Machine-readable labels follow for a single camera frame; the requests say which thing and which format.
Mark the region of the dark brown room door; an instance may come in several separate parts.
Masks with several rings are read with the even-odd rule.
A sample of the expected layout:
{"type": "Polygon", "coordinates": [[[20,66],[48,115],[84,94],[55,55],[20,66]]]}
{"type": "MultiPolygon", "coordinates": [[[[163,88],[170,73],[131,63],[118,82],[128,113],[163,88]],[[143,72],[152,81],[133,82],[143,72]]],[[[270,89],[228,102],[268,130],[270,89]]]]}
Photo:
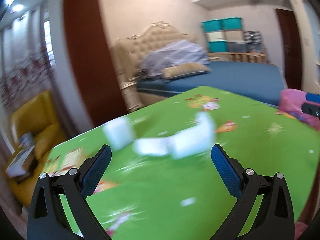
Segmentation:
{"type": "Polygon", "coordinates": [[[302,89],[302,49],[298,25],[293,11],[275,9],[284,46],[284,76],[287,86],[302,89]]]}

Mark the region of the striped brown pillow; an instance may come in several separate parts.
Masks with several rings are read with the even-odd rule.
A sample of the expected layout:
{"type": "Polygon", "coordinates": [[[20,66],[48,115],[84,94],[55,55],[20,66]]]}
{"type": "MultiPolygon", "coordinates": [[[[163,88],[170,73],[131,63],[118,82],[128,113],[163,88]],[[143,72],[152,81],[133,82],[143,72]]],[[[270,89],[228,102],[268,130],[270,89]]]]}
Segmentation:
{"type": "Polygon", "coordinates": [[[199,63],[185,63],[172,67],[167,67],[162,70],[162,78],[173,80],[187,76],[210,73],[212,70],[199,63]]]}

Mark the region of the green cartoon tablecloth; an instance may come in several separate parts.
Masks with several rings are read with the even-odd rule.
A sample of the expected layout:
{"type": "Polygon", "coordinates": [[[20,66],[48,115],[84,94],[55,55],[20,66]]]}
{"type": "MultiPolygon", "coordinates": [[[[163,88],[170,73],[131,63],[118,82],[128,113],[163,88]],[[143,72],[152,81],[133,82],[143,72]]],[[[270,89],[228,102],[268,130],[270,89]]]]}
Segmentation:
{"type": "MultiPolygon", "coordinates": [[[[138,138],[162,138],[195,126],[197,112],[217,125],[216,142],[261,175],[281,172],[294,217],[308,202],[319,164],[319,132],[273,107],[202,86],[127,117],[138,138]]],[[[113,239],[209,239],[231,211],[232,197],[210,152],[182,159],[113,151],[97,191],[87,198],[113,239]]]]}

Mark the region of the grey blue folded quilt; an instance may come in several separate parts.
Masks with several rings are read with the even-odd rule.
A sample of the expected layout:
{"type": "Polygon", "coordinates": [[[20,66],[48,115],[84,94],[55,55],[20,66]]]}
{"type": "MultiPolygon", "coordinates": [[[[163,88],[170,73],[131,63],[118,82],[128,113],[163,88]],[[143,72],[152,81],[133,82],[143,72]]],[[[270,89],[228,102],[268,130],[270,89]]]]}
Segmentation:
{"type": "Polygon", "coordinates": [[[204,48],[188,40],[178,40],[149,53],[140,63],[140,69],[148,77],[160,77],[165,68],[186,63],[207,65],[208,55],[204,48]]]}

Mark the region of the teal storage bin stack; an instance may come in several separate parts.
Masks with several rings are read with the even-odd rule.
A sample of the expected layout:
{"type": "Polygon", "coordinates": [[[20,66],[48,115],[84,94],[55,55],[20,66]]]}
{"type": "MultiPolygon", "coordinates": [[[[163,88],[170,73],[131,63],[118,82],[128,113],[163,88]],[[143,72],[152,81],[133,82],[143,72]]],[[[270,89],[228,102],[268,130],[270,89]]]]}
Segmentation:
{"type": "Polygon", "coordinates": [[[246,53],[242,18],[213,19],[201,23],[210,53],[246,53]]]}

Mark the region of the white nightstand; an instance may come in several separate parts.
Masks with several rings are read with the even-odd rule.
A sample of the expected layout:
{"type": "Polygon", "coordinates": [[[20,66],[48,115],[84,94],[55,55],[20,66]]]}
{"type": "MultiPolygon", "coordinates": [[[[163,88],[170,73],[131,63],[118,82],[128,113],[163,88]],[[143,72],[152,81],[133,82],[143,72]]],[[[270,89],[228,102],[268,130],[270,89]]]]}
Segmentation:
{"type": "Polygon", "coordinates": [[[136,90],[136,84],[135,81],[120,83],[120,90],[129,113],[144,107],[136,90]]]}

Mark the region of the dark red wooden door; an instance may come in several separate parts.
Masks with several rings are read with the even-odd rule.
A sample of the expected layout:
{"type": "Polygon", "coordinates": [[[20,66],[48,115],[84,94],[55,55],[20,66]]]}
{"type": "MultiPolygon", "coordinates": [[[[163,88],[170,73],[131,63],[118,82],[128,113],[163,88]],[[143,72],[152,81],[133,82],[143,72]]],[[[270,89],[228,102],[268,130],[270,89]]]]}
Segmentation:
{"type": "Polygon", "coordinates": [[[63,16],[73,74],[94,126],[127,114],[98,0],[64,0],[63,16]]]}

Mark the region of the wooden crib rail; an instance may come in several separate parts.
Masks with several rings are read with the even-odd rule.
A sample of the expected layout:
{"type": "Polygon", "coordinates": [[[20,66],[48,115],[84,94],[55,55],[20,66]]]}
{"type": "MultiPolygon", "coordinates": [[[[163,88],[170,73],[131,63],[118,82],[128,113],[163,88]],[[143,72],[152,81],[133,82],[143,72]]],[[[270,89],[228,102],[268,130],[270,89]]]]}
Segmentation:
{"type": "Polygon", "coordinates": [[[223,62],[250,62],[250,63],[268,63],[267,55],[264,53],[208,53],[208,57],[211,61],[223,61],[223,62]]]}

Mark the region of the beige tufted headboard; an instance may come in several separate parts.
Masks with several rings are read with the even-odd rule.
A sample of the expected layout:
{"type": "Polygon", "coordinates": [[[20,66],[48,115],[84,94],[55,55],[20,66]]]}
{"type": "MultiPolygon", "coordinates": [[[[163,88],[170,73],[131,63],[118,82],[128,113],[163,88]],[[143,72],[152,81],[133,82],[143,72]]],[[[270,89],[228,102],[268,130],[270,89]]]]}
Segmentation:
{"type": "Polygon", "coordinates": [[[148,25],[141,34],[115,39],[112,52],[120,80],[135,79],[140,72],[140,63],[147,55],[179,40],[197,42],[195,34],[181,32],[165,22],[148,25]]]}

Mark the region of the pink lace curtain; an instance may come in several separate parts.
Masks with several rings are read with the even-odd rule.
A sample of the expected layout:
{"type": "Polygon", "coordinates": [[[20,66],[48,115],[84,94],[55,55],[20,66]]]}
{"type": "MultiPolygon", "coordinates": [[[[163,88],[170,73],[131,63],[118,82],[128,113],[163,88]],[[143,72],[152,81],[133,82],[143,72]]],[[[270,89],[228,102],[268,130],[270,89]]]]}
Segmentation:
{"type": "Polygon", "coordinates": [[[11,116],[31,98],[49,90],[58,120],[72,137],[78,131],[58,88],[54,58],[47,51],[46,20],[48,3],[43,1],[1,29],[1,104],[11,116]]]}

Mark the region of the beige red carton box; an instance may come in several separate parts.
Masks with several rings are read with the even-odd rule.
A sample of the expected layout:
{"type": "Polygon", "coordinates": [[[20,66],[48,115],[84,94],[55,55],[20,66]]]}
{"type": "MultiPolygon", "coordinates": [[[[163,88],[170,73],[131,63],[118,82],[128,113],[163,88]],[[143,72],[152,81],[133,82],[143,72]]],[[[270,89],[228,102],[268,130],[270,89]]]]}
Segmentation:
{"type": "Polygon", "coordinates": [[[47,159],[43,172],[46,172],[51,177],[66,174],[71,168],[79,168],[85,161],[82,148],[76,148],[67,152],[65,155],[59,155],[53,159],[47,159]]]}

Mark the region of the white tissue sheet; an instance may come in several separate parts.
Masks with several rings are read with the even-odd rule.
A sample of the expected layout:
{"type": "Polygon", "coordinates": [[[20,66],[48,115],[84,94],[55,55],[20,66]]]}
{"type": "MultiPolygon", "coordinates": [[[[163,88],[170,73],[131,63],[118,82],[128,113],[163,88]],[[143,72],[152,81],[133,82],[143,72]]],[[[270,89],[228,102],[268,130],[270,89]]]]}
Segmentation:
{"type": "Polygon", "coordinates": [[[170,155],[174,159],[206,152],[215,144],[216,124],[207,112],[196,113],[195,121],[195,126],[169,137],[136,139],[132,145],[133,151],[141,156],[170,155]]]}

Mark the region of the small blue white box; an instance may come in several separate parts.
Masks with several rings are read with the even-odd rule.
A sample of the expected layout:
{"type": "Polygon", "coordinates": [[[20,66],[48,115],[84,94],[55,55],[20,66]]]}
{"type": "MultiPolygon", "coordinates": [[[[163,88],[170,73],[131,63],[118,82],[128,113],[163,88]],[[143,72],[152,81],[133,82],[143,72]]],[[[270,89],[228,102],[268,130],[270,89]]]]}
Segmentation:
{"type": "Polygon", "coordinates": [[[19,144],[22,148],[29,148],[35,146],[33,135],[30,132],[25,133],[20,137],[19,144]]]}

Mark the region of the black white checkered bag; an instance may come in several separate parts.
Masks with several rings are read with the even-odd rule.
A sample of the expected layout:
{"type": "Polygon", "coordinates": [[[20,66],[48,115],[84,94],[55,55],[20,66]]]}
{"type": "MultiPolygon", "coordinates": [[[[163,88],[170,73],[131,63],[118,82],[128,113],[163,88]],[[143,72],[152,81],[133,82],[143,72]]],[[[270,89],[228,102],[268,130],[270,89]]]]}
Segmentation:
{"type": "Polygon", "coordinates": [[[262,53],[263,37],[260,31],[244,30],[244,38],[248,45],[249,52],[262,53]]]}

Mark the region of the blue bed mattress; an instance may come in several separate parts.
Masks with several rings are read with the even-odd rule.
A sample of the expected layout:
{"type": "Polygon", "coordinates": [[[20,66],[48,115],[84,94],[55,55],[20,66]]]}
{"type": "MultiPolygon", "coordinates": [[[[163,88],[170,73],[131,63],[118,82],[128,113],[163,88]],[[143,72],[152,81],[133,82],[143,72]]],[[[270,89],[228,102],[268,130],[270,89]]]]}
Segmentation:
{"type": "Polygon", "coordinates": [[[209,86],[271,106],[279,105],[280,93],[286,88],[279,69],[273,65],[212,61],[207,67],[210,68],[208,73],[173,80],[140,79],[136,87],[139,92],[168,98],[196,87],[209,86]]]}

